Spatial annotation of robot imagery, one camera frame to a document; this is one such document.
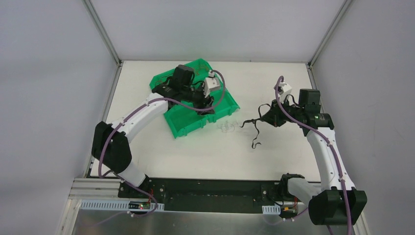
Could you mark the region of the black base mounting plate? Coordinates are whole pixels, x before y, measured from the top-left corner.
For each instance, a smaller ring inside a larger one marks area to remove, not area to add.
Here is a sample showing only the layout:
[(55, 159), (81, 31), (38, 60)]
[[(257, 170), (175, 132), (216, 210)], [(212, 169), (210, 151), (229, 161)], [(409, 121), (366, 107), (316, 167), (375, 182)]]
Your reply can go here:
[(120, 183), (119, 198), (148, 199), (151, 194), (166, 211), (262, 213), (263, 206), (290, 206), (294, 196), (279, 181), (149, 178), (142, 191)]

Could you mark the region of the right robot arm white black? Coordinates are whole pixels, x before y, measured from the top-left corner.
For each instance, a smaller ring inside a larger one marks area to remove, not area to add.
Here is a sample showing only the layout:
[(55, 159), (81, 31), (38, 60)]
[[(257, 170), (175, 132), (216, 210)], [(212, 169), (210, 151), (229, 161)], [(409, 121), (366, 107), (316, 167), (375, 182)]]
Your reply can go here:
[(287, 122), (297, 124), (314, 153), (321, 189), (314, 189), (303, 176), (285, 174), (278, 195), (285, 201), (298, 198), (308, 207), (315, 225), (347, 225), (357, 222), (368, 199), (357, 190), (342, 162), (335, 137), (334, 124), (328, 113), (321, 112), (320, 91), (301, 89), (297, 103), (287, 99), (290, 91), (277, 88), (276, 99), (260, 120), (274, 127)]

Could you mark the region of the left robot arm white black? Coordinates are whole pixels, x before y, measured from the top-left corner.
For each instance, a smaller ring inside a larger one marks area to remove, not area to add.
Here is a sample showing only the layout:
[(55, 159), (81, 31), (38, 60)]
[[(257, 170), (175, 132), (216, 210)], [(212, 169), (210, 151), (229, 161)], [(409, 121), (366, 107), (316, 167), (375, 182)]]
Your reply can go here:
[(216, 104), (211, 93), (222, 88), (220, 75), (210, 70), (202, 81), (194, 78), (193, 68), (178, 65), (136, 108), (111, 123), (101, 121), (96, 125), (92, 155), (98, 160), (99, 178), (106, 176), (102, 170), (106, 166), (109, 173), (131, 184), (130, 191), (137, 198), (149, 193), (147, 175), (133, 162), (130, 143), (144, 127), (174, 106), (188, 108), (200, 116), (214, 113)]

